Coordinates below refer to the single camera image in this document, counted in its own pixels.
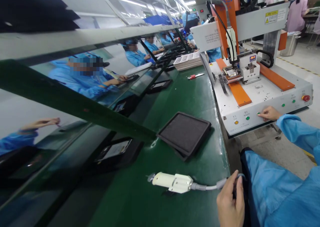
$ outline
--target digital display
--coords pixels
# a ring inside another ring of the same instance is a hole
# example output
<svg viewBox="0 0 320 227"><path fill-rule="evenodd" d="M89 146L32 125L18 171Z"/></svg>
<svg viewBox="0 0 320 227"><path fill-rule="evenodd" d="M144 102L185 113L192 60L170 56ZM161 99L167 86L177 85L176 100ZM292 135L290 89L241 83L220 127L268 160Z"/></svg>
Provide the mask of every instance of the digital display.
<svg viewBox="0 0 320 227"><path fill-rule="evenodd" d="M250 57L250 62L255 61L256 60L256 56L251 56Z"/></svg>

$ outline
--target table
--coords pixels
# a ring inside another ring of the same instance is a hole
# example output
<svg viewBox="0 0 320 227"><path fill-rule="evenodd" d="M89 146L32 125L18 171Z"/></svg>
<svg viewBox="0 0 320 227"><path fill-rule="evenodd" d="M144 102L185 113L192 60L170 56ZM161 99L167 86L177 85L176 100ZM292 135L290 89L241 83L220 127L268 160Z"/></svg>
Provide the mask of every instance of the table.
<svg viewBox="0 0 320 227"><path fill-rule="evenodd" d="M205 75L187 79L187 76L199 73ZM173 83L158 94L143 125L157 131L181 111L210 121L210 136L189 162L181 161L173 149L158 139L153 145L146 144L130 167L97 177L112 180L103 190L87 226L219 226L216 205L219 191L190 191L169 197L163 195L165 188L147 182L146 176L160 171L189 175L199 184L206 185L215 185L230 175L215 99L205 68L200 66L179 73L174 70L170 75Z"/></svg>

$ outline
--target white machine base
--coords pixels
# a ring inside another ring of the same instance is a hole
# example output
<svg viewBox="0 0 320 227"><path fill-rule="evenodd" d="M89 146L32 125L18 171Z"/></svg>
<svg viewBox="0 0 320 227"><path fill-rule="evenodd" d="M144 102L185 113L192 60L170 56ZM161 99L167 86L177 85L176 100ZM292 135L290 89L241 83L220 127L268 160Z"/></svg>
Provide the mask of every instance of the white machine base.
<svg viewBox="0 0 320 227"><path fill-rule="evenodd" d="M213 65L210 66L210 71L215 76L221 71L216 62L213 62L212 64ZM211 80L217 98L221 119L229 135L235 135L263 124L263 119L258 117L257 114L268 106L273 106L281 114L286 114L312 104L313 87L311 83L276 65L274 65L271 70L295 84L295 88L282 92L263 75L260 75L261 81L248 85L244 85L242 81L239 81L249 98L252 100L252 103L242 107L238 106L228 85L226 85L227 94L224 94L219 80ZM308 102L302 100L302 96L305 95L310 96Z"/></svg>

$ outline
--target warning label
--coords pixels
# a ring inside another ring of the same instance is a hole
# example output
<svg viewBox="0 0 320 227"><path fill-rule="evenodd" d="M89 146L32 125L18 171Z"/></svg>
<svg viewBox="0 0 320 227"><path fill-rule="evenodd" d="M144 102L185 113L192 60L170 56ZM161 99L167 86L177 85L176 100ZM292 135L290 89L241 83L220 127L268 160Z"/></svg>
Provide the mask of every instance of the warning label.
<svg viewBox="0 0 320 227"><path fill-rule="evenodd" d="M267 25L270 23L277 22L277 18L278 18L278 11L268 12L266 13L266 19L264 24Z"/></svg>

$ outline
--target orange slide rail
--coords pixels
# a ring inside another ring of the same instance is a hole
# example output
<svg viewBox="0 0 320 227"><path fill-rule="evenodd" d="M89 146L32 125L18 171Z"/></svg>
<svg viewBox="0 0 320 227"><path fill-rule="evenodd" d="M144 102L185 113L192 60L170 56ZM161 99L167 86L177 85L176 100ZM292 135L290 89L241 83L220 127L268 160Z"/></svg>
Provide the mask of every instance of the orange slide rail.
<svg viewBox="0 0 320 227"><path fill-rule="evenodd" d="M287 91L295 87L290 81L284 79L282 76L278 75L274 71L267 68L265 65L257 62L260 65L260 73L264 75L273 84L279 87L282 91Z"/></svg>
<svg viewBox="0 0 320 227"><path fill-rule="evenodd" d="M223 61L223 59L217 59L217 64L220 68L220 70L222 70L224 67L226 67L227 65L225 64L225 62ZM233 97L235 98L236 102L238 103L238 106L245 106L247 104L252 103L250 97L248 96L248 94L245 92L245 90L243 89L243 87L241 86L241 84L237 81L237 82L232 82L230 84L228 84Z"/></svg>

